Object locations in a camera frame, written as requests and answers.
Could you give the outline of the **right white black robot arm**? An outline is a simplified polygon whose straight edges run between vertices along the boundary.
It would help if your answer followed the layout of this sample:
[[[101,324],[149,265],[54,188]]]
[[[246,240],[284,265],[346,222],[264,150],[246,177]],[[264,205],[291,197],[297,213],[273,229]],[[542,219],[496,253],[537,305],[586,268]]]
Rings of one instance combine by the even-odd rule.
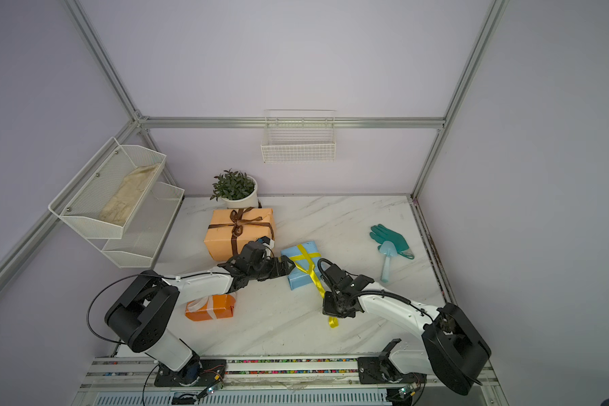
[[[336,318],[372,314],[421,340],[423,349],[394,338],[377,356],[358,358],[363,384],[426,382],[435,376],[445,387],[466,396],[492,355],[465,313],[452,303],[443,307],[414,302],[384,288],[366,275],[353,276],[327,259],[318,269],[328,290],[322,313]]]

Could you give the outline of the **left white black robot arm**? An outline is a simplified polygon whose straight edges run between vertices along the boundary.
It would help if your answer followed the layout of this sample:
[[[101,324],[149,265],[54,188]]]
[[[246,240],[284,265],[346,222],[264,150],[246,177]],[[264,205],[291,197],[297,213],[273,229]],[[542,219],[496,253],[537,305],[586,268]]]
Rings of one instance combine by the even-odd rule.
[[[166,277],[154,270],[135,275],[104,321],[133,352],[149,355],[172,372],[184,372],[199,364],[199,356],[168,329],[176,307],[235,293],[251,281],[286,277],[294,269],[288,257],[272,255],[271,242],[262,238],[207,271],[183,277]]]

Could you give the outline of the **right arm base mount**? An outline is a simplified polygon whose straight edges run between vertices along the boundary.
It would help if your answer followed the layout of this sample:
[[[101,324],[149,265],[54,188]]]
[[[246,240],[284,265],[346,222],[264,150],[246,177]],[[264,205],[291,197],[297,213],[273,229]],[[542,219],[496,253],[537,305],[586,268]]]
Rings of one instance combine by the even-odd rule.
[[[426,375],[421,373],[403,373],[390,360],[392,350],[401,342],[393,339],[378,356],[360,357],[357,359],[361,384],[396,384],[426,383]]]

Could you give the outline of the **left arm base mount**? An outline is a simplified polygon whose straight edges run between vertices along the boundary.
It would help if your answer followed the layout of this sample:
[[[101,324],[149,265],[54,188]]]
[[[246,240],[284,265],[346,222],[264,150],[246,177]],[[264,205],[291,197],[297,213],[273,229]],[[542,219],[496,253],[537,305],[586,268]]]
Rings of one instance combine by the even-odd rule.
[[[190,361],[180,371],[170,370],[159,363],[159,371],[153,385],[155,387],[211,387],[221,382],[228,363],[223,359],[200,359]]]

